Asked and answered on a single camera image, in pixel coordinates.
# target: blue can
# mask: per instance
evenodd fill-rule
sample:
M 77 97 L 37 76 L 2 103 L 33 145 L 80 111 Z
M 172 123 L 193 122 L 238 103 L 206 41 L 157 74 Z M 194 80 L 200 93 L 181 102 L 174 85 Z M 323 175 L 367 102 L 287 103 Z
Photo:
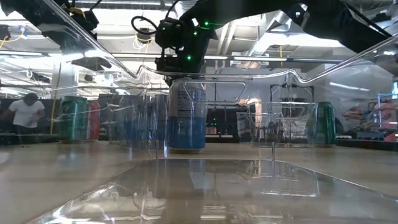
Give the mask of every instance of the blue can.
M 169 91 L 169 149 L 174 153 L 198 153 L 205 148 L 206 91 L 200 82 L 190 80 L 174 80 Z

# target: ceiling pipe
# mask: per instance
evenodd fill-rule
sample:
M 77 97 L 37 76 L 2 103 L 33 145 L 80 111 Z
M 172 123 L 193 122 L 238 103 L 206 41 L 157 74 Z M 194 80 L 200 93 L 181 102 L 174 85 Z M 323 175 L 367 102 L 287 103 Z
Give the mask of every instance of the ceiling pipe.
M 246 53 L 246 56 L 262 56 L 269 46 L 271 46 L 272 38 L 271 33 L 268 33 L 271 30 L 276 30 L 279 32 L 288 32 L 290 30 L 292 24 L 292 20 L 282 11 L 278 12 L 276 16 L 271 20 L 271 22 L 267 25 L 266 32 L 259 38 L 259 40 L 252 45 L 252 47 Z
M 226 43 L 225 43 L 224 49 L 221 53 L 222 55 L 226 55 L 226 53 L 228 52 L 229 45 L 231 44 L 231 41 L 234 37 L 237 24 L 238 23 L 236 21 L 232 21 L 229 23 L 229 33 L 226 38 Z M 223 66 L 221 67 L 221 69 L 224 69 L 224 68 L 225 68 L 225 60 L 223 61 Z
M 224 40 L 225 40 L 226 34 L 228 32 L 228 29 L 229 29 L 229 23 L 225 24 L 223 26 L 223 29 L 221 30 L 220 40 L 218 41 L 218 45 L 217 45 L 217 53 L 216 53 L 217 55 L 219 55 L 221 53 L 221 49 L 223 47 Z M 218 60 L 216 60 L 216 62 L 215 62 L 215 70 L 217 70 L 217 69 L 218 69 Z

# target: clear plastic container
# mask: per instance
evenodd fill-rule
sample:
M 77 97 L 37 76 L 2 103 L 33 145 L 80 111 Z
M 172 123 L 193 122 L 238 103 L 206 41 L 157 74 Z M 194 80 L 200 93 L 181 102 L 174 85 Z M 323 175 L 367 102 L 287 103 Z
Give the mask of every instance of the clear plastic container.
M 1 1 L 2 9 L 7 2 L 22 1 Z M 172 74 L 146 67 L 133 73 L 55 1 L 24 2 L 20 9 L 39 21 L 19 16 L 14 22 L 30 26 L 27 38 L 5 42 L 0 49 L 1 109 L 34 92 L 41 97 L 45 116 L 36 130 L 13 130 L 11 114 L 2 120 L 0 223 L 170 223 L 168 218 L 177 223 L 190 218 L 196 219 L 190 223 L 398 222 L 398 186 L 393 181 L 398 156 L 381 151 L 397 150 L 398 36 L 340 65 L 321 65 L 307 73 L 233 66 L 221 74 Z M 21 33 L 19 25 L 11 31 Z M 44 74 L 35 80 L 31 71 Z M 181 75 L 191 78 L 180 89 L 188 93 L 189 103 L 207 108 L 206 144 L 199 154 L 169 150 L 170 87 L 165 79 Z M 205 99 L 189 94 L 199 85 Z M 98 100 L 104 141 L 59 143 L 65 96 Z M 314 107 L 319 102 L 330 102 L 335 109 L 336 147 L 291 147 L 302 139 L 304 146 L 311 146 L 312 138 L 309 116 L 290 113 L 280 122 L 291 127 L 297 118 L 306 128 L 298 125 L 299 134 L 294 131 L 290 142 L 277 147 L 275 161 L 267 160 L 268 148 L 251 145 L 252 114 L 267 118 L 270 113 L 269 120 L 284 114 L 273 107 L 263 111 L 261 105 Z M 370 147 L 378 151 L 359 149 Z M 79 192 L 84 193 L 68 200 Z
M 253 147 L 313 147 L 317 128 L 317 104 L 262 103 L 250 111 Z
M 143 98 L 140 98 L 145 98 L 146 106 L 143 110 L 137 111 L 140 115 L 134 124 L 141 126 L 140 124 L 145 124 L 145 119 L 148 119 L 144 127 L 146 131 L 142 132 L 144 133 L 142 136 L 138 136 L 140 141 L 145 142 L 145 146 L 133 146 L 134 144 L 131 140 L 127 140 L 127 145 L 156 149 L 162 153 L 166 152 L 165 155 L 167 156 L 168 152 L 187 153 L 199 152 L 201 150 L 205 151 L 206 147 L 192 150 L 192 145 L 195 145 L 197 141 L 216 141 L 217 139 L 222 139 L 224 136 L 228 136 L 227 138 L 235 142 L 250 141 L 250 139 L 252 139 L 252 133 L 250 136 L 242 136 L 242 132 L 241 134 L 239 133 L 237 123 L 239 121 L 243 121 L 244 123 L 249 121 L 250 114 L 256 110 L 262 113 L 261 105 L 269 101 L 270 98 L 294 100 L 294 98 L 290 97 L 293 93 L 291 93 L 289 89 L 289 83 L 292 83 L 292 79 L 295 77 L 294 74 L 295 71 L 293 70 L 275 73 L 273 75 L 184 74 L 186 78 L 178 79 L 177 77 L 181 74 L 162 73 L 147 67 L 141 67 L 134 83 L 140 83 L 146 89 L 145 92 L 142 93 L 145 95 L 141 95 Z M 168 91 L 169 86 L 165 82 L 169 79 L 174 79 L 174 85 L 176 85 L 175 87 L 172 86 L 170 91 Z M 268 90 L 274 88 L 273 85 L 275 83 L 279 86 L 283 85 L 285 88 L 275 88 L 271 97 Z M 140 107 L 141 100 L 132 101 L 131 103 L 132 108 Z M 315 104 L 303 104 L 306 105 L 306 109 L 311 106 L 312 108 L 300 111 L 301 114 L 299 118 L 297 118 L 298 120 L 304 117 L 308 118 L 312 112 L 316 111 Z M 120 110 L 125 110 L 124 114 L 126 116 L 121 119 L 130 119 L 130 117 L 136 116 L 132 111 L 128 111 L 127 108 L 122 106 Z M 194 127 L 195 125 L 193 125 L 195 124 L 194 120 L 196 119 L 195 117 L 197 117 L 197 113 L 201 114 L 200 116 L 204 116 L 201 119 L 200 127 Z M 176 114 L 182 114 L 188 119 L 186 121 L 179 121 L 178 124 L 173 123 L 172 120 Z M 286 120 L 284 123 L 285 126 L 298 122 L 287 121 L 287 118 L 283 118 L 282 120 Z M 190 130 L 188 132 L 185 128 L 182 128 L 183 125 L 186 124 L 193 125 L 187 129 Z M 295 133 L 297 134 L 290 134 L 291 140 L 286 143 L 293 143 L 294 138 L 299 138 L 299 131 L 295 130 Z M 122 139 L 123 136 L 117 136 L 119 142 L 125 144 L 124 139 Z M 170 141 L 172 141 L 171 139 L 176 139 L 180 144 L 191 145 L 189 146 L 191 149 L 180 148 L 176 150 L 173 146 L 169 148 Z M 306 141 L 306 144 L 308 146 L 311 145 L 311 141 Z

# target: white t-shirt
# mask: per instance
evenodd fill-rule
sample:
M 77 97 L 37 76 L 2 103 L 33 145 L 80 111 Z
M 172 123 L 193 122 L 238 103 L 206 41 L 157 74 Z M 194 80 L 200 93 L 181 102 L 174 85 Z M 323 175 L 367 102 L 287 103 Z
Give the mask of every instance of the white t-shirt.
M 11 103 L 9 109 L 15 112 L 14 122 L 15 125 L 21 125 L 27 128 L 36 128 L 37 121 L 33 122 L 32 118 L 39 110 L 44 110 L 44 105 L 39 100 L 32 106 L 26 105 L 24 100 L 17 100 Z

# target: clear plastic bin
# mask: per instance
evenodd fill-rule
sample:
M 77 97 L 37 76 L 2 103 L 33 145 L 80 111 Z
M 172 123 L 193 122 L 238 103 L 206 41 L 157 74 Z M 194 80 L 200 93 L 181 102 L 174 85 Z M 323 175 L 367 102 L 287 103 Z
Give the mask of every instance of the clear plastic bin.
M 209 139 L 229 136 L 232 141 L 249 142 L 250 139 L 253 139 L 252 125 L 249 122 L 250 113 L 255 113 L 256 111 L 263 113 L 264 111 L 261 107 L 265 102 L 269 101 L 270 98 L 283 98 L 294 101 L 293 90 L 291 91 L 289 86 L 292 84 L 293 78 L 297 76 L 294 70 L 272 75 L 184 74 L 186 78 L 184 80 L 178 80 L 181 75 L 182 74 L 162 73 L 147 67 L 141 67 L 137 77 L 134 80 L 132 79 L 132 82 L 140 83 L 140 86 L 142 86 L 145 91 L 139 94 L 122 96 L 134 98 L 135 100 L 130 101 L 130 106 L 121 106 L 120 103 L 119 108 L 114 112 L 114 114 L 123 114 L 115 121 L 117 126 L 116 129 L 127 130 L 125 121 L 131 119 L 134 123 L 133 130 L 135 130 L 125 131 L 123 134 L 116 134 L 115 136 L 119 139 L 119 141 L 116 141 L 118 144 L 156 150 L 167 155 L 171 138 L 170 114 L 173 113 L 171 111 L 175 108 L 181 106 L 181 103 L 177 103 L 176 98 L 170 97 L 169 91 L 172 90 L 169 90 L 169 86 L 166 84 L 166 80 L 169 79 L 175 79 L 174 83 L 180 82 L 177 91 L 185 97 L 184 103 L 187 105 L 187 108 L 185 108 L 184 112 L 179 112 L 179 115 L 186 113 L 186 115 L 183 116 L 188 116 L 190 117 L 189 119 L 193 120 L 195 116 L 194 113 L 197 112 L 195 108 L 200 108 L 203 114 L 207 111 L 205 119 L 202 120 L 200 124 L 203 132 L 198 133 L 194 130 L 192 133 L 185 135 L 188 136 L 186 138 L 197 141 L 200 135 L 202 135 L 203 137 L 206 136 L 206 141 L 209 141 Z M 271 96 L 269 90 L 275 84 L 287 86 L 288 88 L 275 88 Z M 197 91 L 195 93 L 192 92 L 192 90 L 197 90 L 198 86 L 201 86 L 200 88 L 204 91 L 205 97 L 199 98 L 197 97 Z M 301 105 L 305 105 L 305 110 L 300 111 L 301 114 L 297 118 L 298 121 L 291 121 L 290 118 L 292 117 L 290 115 L 287 116 L 285 111 L 285 117 L 277 118 L 284 121 L 284 128 L 288 128 L 286 127 L 287 125 L 293 126 L 292 124 L 297 124 L 299 121 L 305 123 L 306 121 L 300 119 L 308 118 L 312 112 L 316 111 L 315 104 L 311 102 L 302 103 Z M 229 119 L 230 114 L 236 118 L 236 121 L 231 124 L 228 123 L 231 120 Z M 250 125 L 250 127 L 238 127 L 238 122 L 243 122 L 243 125 Z M 242 133 L 242 131 L 239 133 L 239 128 L 246 130 L 246 136 L 243 136 L 244 133 Z M 295 130 L 293 134 L 288 134 L 288 131 L 286 131 L 285 134 L 290 136 L 290 140 L 286 142 L 287 144 L 285 147 L 294 143 L 294 139 L 299 138 L 299 134 L 296 133 L 304 133 L 305 129 L 306 125 L 303 128 L 304 131 Z M 184 141 L 185 137 L 182 136 L 180 139 L 180 141 Z M 311 140 L 307 139 L 305 141 L 305 144 L 308 146 L 311 145 L 311 143 Z M 249 144 L 240 147 L 246 147 L 248 151 L 255 151 L 255 149 L 251 149 Z
M 269 102 L 261 111 L 250 111 L 253 147 L 313 147 L 317 104 Z

